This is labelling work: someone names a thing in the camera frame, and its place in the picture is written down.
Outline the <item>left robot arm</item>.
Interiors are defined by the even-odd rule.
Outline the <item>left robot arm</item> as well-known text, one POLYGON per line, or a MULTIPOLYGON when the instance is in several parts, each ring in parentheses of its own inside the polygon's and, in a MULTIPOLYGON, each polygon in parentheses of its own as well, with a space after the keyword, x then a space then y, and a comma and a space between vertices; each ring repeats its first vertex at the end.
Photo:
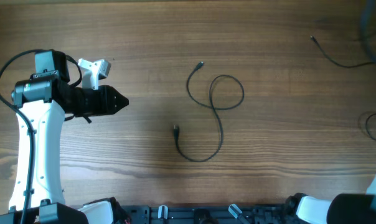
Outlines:
POLYGON ((79 78, 71 82, 71 56, 53 49, 36 49, 34 55, 35 72, 15 84, 6 102, 17 116, 19 152, 16 183, 0 223, 129 223, 129 215, 113 197, 68 207, 60 183, 64 122, 112 115, 129 103, 112 86, 99 83, 107 78, 110 63, 76 60, 79 78))

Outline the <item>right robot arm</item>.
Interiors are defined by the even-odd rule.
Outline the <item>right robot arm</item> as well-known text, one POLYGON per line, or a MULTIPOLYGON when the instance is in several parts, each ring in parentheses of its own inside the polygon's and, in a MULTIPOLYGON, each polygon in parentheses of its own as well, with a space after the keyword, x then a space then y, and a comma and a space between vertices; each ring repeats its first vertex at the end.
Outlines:
MULTIPOLYGON (((368 33, 368 26, 376 2, 365 3, 359 22, 359 41, 370 59, 357 65, 343 65, 336 62, 324 51, 315 37, 311 37, 318 49, 330 62, 338 67, 356 68, 376 65, 376 53, 369 44, 375 33, 368 33)), ((333 200, 321 200, 306 194, 296 193, 288 197, 281 207, 281 217, 286 223, 302 221, 305 223, 376 223, 376 175, 365 194, 339 194, 333 200)))

